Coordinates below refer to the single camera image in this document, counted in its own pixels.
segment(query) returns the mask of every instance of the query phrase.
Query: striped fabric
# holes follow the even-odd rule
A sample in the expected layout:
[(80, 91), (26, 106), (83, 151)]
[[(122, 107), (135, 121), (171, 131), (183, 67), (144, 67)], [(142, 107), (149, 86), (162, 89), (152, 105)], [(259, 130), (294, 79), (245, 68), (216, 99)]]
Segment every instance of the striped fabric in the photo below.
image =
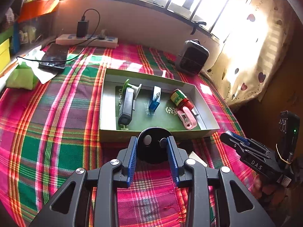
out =
[[(71, 48), (69, 57), (79, 50)], [(63, 74), (46, 84), (38, 84), (32, 91), (4, 92), (0, 99), (0, 200), (20, 227), (29, 225), (76, 168), (101, 167), (127, 147), (127, 143), (99, 142), (101, 88), (107, 67), (196, 85), (220, 130), (208, 138), (182, 141), (179, 147), (195, 151), (210, 167), (230, 167), (251, 187), (251, 169), (219, 139), (226, 130), (243, 135), (235, 117), (208, 80), (178, 73), (169, 63), (174, 59), (139, 45), (88, 47)], [(168, 163), (151, 166), (142, 162), (131, 187), (118, 190), (118, 205), (120, 226), (181, 226), (186, 217), (187, 189), (174, 186)]]

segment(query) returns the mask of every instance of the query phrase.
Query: pink plastic object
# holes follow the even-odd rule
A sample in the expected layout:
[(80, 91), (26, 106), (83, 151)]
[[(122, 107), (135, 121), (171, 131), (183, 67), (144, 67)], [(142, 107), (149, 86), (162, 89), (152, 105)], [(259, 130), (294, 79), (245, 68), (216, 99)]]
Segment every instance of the pink plastic object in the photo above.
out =
[(178, 111), (177, 113), (186, 129), (191, 130), (197, 126), (195, 117), (187, 107), (183, 107), (183, 112)]

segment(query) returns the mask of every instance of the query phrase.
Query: wall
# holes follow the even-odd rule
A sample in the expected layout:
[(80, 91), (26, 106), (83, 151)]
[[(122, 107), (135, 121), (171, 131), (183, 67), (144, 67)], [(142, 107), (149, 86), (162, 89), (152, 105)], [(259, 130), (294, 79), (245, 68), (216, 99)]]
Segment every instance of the wall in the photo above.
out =
[[(190, 35), (192, 27), (167, 14), (132, 3), (115, 0), (61, 0), (53, 31), (56, 35), (76, 33), (77, 21), (88, 8), (97, 9), (101, 15), (98, 32), (107, 29), (108, 34), (119, 41), (143, 44), (177, 55), (186, 40), (199, 39), (209, 50), (205, 64), (209, 69), (218, 58), (222, 47), (200, 31)], [(88, 33), (92, 33), (98, 22), (95, 11), (88, 11)]]
[(301, 117), (296, 154), (303, 154), (303, 25), (296, 19), (294, 36), (287, 55), (259, 102), (254, 99), (235, 114), (245, 134), (275, 149), (281, 111)]

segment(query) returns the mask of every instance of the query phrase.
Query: blue gripper pad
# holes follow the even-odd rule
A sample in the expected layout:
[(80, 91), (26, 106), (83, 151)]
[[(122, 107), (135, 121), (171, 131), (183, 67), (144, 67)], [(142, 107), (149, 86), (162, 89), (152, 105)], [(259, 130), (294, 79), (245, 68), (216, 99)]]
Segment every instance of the blue gripper pad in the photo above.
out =
[(239, 135), (237, 135), (237, 134), (235, 134), (235, 133), (233, 133), (233, 132), (231, 132), (229, 130), (226, 131), (225, 133), (227, 133), (228, 135), (231, 135), (234, 138), (237, 138), (238, 140), (240, 140), (241, 142), (243, 142), (246, 146), (249, 146), (249, 143), (248, 143), (248, 141), (247, 141), (246, 138), (244, 138), (242, 136), (239, 136)]
[(136, 138), (135, 142), (134, 142), (134, 146), (131, 152), (131, 157), (129, 160), (129, 164), (128, 164), (128, 168), (127, 168), (127, 186), (129, 187), (132, 183), (132, 181), (134, 180), (134, 171), (136, 168), (136, 162), (137, 162), (137, 142), (138, 142), (138, 138)]
[(172, 179), (176, 185), (176, 187), (179, 186), (180, 183), (180, 179), (179, 179), (179, 171), (178, 171), (178, 165), (177, 165), (177, 161), (172, 149), (172, 144), (171, 141), (169, 139), (167, 139), (167, 156), (169, 159), (169, 167), (171, 169), (171, 174), (172, 174)]

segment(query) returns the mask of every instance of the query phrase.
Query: floral curtain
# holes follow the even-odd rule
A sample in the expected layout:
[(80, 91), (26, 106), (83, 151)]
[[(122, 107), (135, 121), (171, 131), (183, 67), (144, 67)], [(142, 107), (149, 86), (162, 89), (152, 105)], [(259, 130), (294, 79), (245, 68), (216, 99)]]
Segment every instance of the floral curtain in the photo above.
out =
[(292, 38), (295, 13), (287, 0), (250, 0), (225, 40), (214, 66), (204, 72), (233, 110), (261, 101)]

